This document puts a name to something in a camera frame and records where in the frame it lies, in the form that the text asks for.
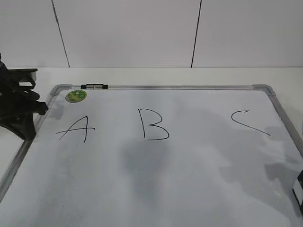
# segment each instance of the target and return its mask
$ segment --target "white table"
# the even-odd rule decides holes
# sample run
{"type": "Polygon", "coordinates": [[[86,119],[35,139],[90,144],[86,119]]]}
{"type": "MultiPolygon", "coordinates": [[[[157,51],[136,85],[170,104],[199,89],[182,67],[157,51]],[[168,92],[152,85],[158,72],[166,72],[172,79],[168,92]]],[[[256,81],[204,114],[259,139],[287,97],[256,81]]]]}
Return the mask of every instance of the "white table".
{"type": "MultiPolygon", "coordinates": [[[[268,84],[302,136],[303,68],[39,68],[35,91],[45,101],[58,84],[109,85],[253,85],[268,84]]],[[[0,128],[0,176],[22,140],[0,128]]]]}

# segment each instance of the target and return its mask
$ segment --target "whiteboard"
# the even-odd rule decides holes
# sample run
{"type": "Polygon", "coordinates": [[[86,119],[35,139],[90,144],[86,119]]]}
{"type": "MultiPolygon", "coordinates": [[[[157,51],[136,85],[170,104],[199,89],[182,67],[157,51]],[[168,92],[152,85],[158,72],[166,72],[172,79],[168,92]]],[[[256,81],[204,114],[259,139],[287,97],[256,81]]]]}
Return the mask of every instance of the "whiteboard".
{"type": "Polygon", "coordinates": [[[3,198],[0,226],[302,226],[302,157],[264,91],[87,90],[78,103],[69,92],[3,198]]]}
{"type": "Polygon", "coordinates": [[[5,174],[10,162],[13,160],[16,155],[16,152],[22,145],[22,142],[23,140],[17,137],[14,133],[9,131],[8,129],[0,127],[0,179],[5,174]]]}

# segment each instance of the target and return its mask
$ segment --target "black object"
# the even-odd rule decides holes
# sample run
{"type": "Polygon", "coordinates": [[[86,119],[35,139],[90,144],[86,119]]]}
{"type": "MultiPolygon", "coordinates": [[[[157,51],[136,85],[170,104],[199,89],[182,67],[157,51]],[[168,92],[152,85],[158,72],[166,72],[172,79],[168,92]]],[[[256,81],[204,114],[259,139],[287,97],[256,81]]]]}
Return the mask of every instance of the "black object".
{"type": "Polygon", "coordinates": [[[81,89],[108,89],[108,84],[82,84],[81,89]]]}
{"type": "Polygon", "coordinates": [[[294,182],[293,193],[300,206],[300,211],[303,214],[303,171],[299,174],[298,178],[294,182]]]}
{"type": "Polygon", "coordinates": [[[0,54],[0,126],[12,131],[23,140],[35,135],[33,113],[45,115],[46,103],[37,102],[40,95],[32,89],[36,83],[31,75],[38,69],[8,70],[0,54]],[[30,86],[21,86],[29,82],[30,86]]]}

